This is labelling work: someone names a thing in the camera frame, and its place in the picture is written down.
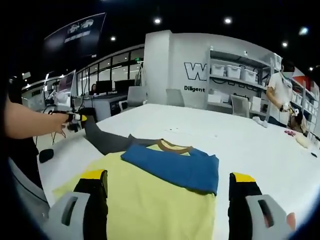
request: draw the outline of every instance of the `black sign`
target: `black sign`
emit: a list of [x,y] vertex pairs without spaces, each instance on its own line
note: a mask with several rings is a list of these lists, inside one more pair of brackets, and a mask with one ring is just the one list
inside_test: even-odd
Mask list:
[[44,39],[43,61],[51,69],[97,54],[105,13],[70,23]]

